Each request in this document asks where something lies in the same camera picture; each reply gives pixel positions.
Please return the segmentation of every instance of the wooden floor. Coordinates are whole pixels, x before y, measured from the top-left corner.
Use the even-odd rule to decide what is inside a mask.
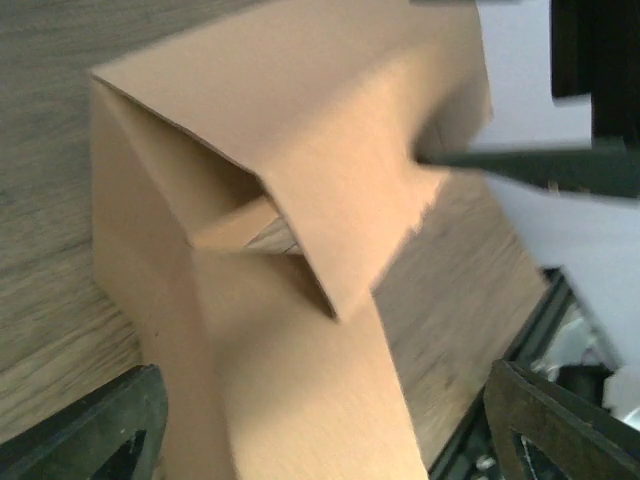
[[[3,3],[0,442],[140,361],[91,280],[87,69],[251,2]],[[430,464],[543,285],[482,181],[456,176],[428,215],[376,299]]]

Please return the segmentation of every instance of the black metal frame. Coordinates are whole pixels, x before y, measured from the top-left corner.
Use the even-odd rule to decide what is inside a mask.
[[[565,313],[576,301],[562,272],[554,270],[546,274],[551,279],[547,292],[503,356],[527,367],[547,350]],[[484,388],[429,468],[431,480],[471,479],[476,473],[476,459],[494,454],[483,396]]]

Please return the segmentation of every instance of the brown cardboard box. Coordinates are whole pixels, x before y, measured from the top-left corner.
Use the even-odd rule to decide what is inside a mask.
[[[169,478],[427,478],[371,290],[446,176],[418,133],[490,115],[475,5],[274,1],[92,89],[95,276],[162,368]],[[302,255],[244,249],[278,216]]]

